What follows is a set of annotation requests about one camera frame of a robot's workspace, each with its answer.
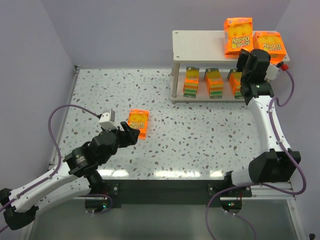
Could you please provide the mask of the orange Scrub Daddy box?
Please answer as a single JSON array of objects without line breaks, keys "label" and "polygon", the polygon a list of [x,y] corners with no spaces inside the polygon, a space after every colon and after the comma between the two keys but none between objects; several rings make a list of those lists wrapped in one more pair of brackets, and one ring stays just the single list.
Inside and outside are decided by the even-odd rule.
[{"label": "orange Scrub Daddy box", "polygon": [[253,35],[253,48],[268,52],[272,64],[282,62],[287,55],[281,34],[275,31],[256,31]]},{"label": "orange Scrub Daddy box", "polygon": [[139,139],[145,140],[147,136],[149,121],[149,111],[141,109],[131,109],[128,117],[128,125],[132,129],[139,130]]},{"label": "orange Scrub Daddy box", "polygon": [[236,58],[241,49],[252,51],[253,19],[251,17],[232,17],[224,21],[224,56]]}]

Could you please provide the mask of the multicolour sponge stack pack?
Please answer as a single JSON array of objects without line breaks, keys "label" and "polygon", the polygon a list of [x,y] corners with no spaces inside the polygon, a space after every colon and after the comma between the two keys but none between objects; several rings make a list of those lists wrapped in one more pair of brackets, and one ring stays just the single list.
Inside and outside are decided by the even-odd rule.
[{"label": "multicolour sponge stack pack", "polygon": [[211,99],[220,99],[223,95],[224,83],[218,68],[207,68],[204,73],[208,95]]},{"label": "multicolour sponge stack pack", "polygon": [[185,80],[183,85],[183,96],[195,98],[199,87],[200,69],[188,66],[185,72]]},{"label": "multicolour sponge stack pack", "polygon": [[242,73],[238,72],[235,68],[231,69],[227,76],[231,93],[233,94],[235,99],[243,98],[241,94],[241,77]]}]

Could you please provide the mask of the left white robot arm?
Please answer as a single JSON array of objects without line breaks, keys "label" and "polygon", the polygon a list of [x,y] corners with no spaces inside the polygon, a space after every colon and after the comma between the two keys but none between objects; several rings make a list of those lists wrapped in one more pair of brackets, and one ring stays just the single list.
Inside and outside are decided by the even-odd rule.
[{"label": "left white robot arm", "polygon": [[35,181],[15,190],[0,191],[3,216],[7,227],[18,230],[35,220],[39,207],[37,202],[59,187],[77,179],[85,178],[91,189],[100,189],[103,184],[97,169],[105,164],[119,148],[135,145],[140,131],[126,122],[111,130],[103,130],[91,141],[75,148],[55,168]]}]

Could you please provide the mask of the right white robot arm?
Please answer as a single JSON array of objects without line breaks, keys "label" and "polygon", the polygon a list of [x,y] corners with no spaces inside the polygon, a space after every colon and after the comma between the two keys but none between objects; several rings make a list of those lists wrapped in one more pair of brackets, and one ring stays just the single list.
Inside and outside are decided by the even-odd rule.
[{"label": "right white robot arm", "polygon": [[240,93],[255,121],[261,154],[248,167],[229,171],[224,176],[225,187],[247,187],[261,184],[288,182],[301,161],[299,151],[293,151],[284,137],[276,113],[279,104],[271,84],[268,70],[273,67],[271,56],[262,49],[241,49],[236,71],[241,73]]}]

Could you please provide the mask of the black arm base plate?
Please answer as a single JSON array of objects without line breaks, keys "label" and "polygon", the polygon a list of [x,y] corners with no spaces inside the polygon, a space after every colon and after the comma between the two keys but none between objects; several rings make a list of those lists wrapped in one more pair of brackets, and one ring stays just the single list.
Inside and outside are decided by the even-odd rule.
[{"label": "black arm base plate", "polygon": [[107,180],[91,194],[112,198],[112,207],[122,205],[207,205],[224,187],[223,180]]}]

